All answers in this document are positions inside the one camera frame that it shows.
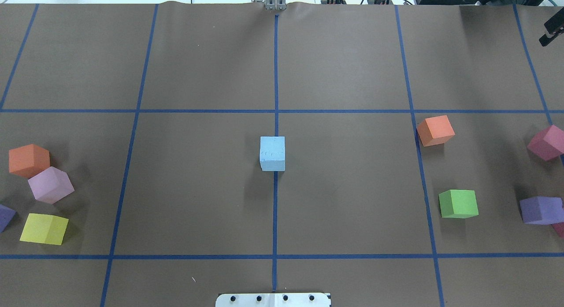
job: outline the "cube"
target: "cube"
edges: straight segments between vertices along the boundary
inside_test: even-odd
[[[49,151],[35,144],[14,148],[8,156],[10,173],[28,179],[51,166]]]
[[[538,132],[527,148],[545,161],[555,159],[564,154],[564,131],[550,125]]]
[[[54,204],[74,191],[67,173],[50,167],[28,180],[38,201]]]
[[[30,213],[20,241],[61,245],[68,222],[69,219],[56,215]]]
[[[417,126],[417,133],[423,146],[445,144],[455,136],[455,131],[446,115],[426,118]]]
[[[564,237],[564,222],[553,223],[552,228],[554,228],[559,237]]]
[[[286,139],[284,137],[260,137],[260,168],[263,172],[286,170]]]
[[[6,229],[8,223],[12,221],[12,218],[14,218],[15,214],[16,210],[12,210],[4,205],[0,205],[0,232]]]
[[[473,190],[451,189],[439,194],[443,218],[470,218],[478,215],[476,193]]]
[[[530,225],[551,225],[564,222],[562,199],[558,197],[531,197],[519,201],[523,222]]]

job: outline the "orange cube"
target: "orange cube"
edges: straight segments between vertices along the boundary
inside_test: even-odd
[[[49,151],[35,144],[10,150],[10,173],[28,179],[51,166]]]
[[[455,136],[455,131],[446,115],[426,118],[417,126],[417,133],[423,146],[444,144]]]

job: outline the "gray table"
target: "gray table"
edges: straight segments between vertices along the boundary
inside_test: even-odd
[[[0,305],[273,289],[335,307],[561,305],[564,240],[517,204],[564,195],[560,160],[526,149],[564,126],[564,38],[537,42],[557,9],[0,6],[0,203],[18,211]],[[420,147],[415,123],[445,113],[455,138]],[[284,173],[258,165],[274,135]],[[8,174],[28,143],[75,193],[44,204]],[[448,189],[475,190],[480,215],[442,219]],[[30,212],[69,218],[63,245],[20,242]]]

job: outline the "metal bracket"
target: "metal bracket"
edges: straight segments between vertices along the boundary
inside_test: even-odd
[[[222,294],[215,307],[331,307],[330,293]]]
[[[267,10],[286,10],[286,0],[266,0],[264,7]]]

